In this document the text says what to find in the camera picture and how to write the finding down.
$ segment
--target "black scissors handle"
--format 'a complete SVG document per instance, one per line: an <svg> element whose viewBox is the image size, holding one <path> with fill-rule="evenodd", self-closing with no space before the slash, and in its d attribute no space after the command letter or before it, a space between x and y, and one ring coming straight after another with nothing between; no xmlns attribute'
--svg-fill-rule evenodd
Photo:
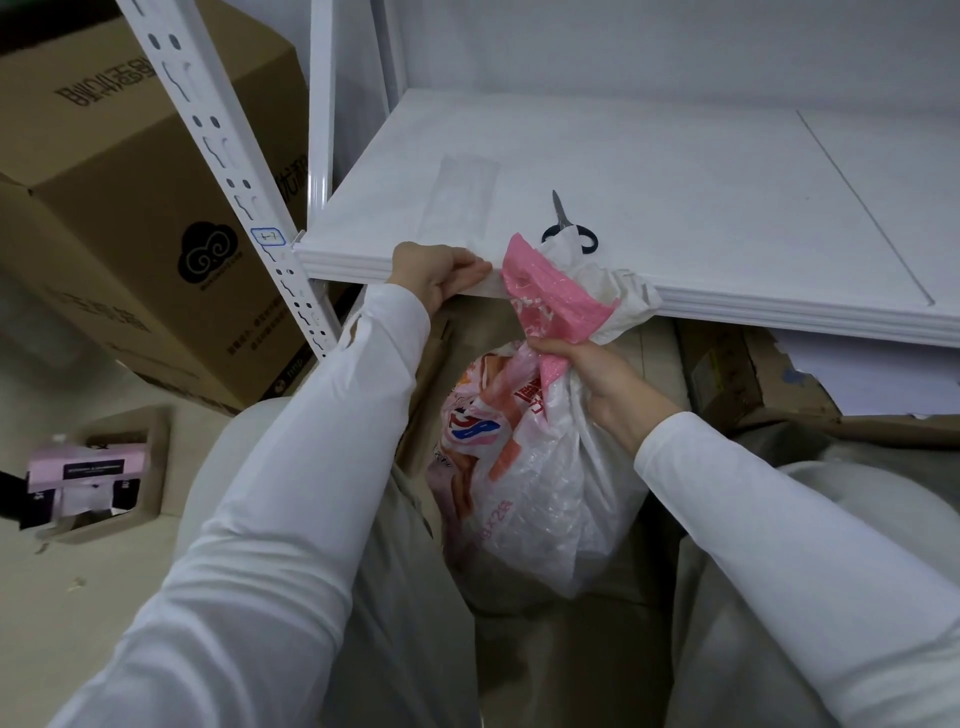
<svg viewBox="0 0 960 728"><path fill-rule="evenodd" d="M564 226L560 225L559 223L557 225L551 225L549 228L543 231L543 236L540 238L540 243L541 244L545 243L548 237L553 237L563 229L564 229ZM591 244L589 246L587 245L580 246L580 249L584 252L584 255L590 255L591 253L594 253L597 248L600 247L600 241L597 240L597 236L593 234L593 231L590 228L585 228L582 225L578 225L577 233L583 235L584 237L588 237L590 239Z"/></svg>

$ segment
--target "white plastic bag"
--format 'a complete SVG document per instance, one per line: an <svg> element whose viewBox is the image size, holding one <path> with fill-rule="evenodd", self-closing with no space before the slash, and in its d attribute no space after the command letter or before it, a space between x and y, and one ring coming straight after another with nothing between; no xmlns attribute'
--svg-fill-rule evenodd
<svg viewBox="0 0 960 728"><path fill-rule="evenodd" d="M660 304L640 277L589 262L575 228L538 251L515 235L502 275L528 335L607 344ZM514 342L471 364L444 403L427 482L444 517L447 563L475 606L515 609L551 596L518 575L572 598L634 521L647 488L588 418L587 394L564 359Z"/></svg>

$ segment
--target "scissors blade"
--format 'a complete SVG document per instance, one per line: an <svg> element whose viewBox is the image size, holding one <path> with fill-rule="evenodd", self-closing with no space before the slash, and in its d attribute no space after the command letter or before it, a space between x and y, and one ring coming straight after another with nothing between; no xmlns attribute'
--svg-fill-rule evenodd
<svg viewBox="0 0 960 728"><path fill-rule="evenodd" d="M572 225L572 223L566 219L564 206L560 202L560 195L557 194L557 190L553 191L553 208L557 210L557 222L560 223L561 229L569 228Z"/></svg>

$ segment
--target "cloud logo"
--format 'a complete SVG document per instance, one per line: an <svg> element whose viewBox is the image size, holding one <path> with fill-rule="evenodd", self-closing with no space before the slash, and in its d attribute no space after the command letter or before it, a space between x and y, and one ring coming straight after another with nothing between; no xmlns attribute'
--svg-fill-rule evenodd
<svg viewBox="0 0 960 728"><path fill-rule="evenodd" d="M193 223L180 240L177 270L188 283L202 283L237 252L237 233L229 225Z"/></svg>

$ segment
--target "person's right hand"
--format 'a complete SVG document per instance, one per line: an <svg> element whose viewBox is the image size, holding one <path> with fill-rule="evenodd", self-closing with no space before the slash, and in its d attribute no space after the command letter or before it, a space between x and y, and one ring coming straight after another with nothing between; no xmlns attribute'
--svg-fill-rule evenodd
<svg viewBox="0 0 960 728"><path fill-rule="evenodd" d="M570 361L591 392L587 412L631 456L636 456L654 427L681 411L610 349L591 341L569 344L563 339L536 337L528 338L527 343L535 352L556 354Z"/></svg>

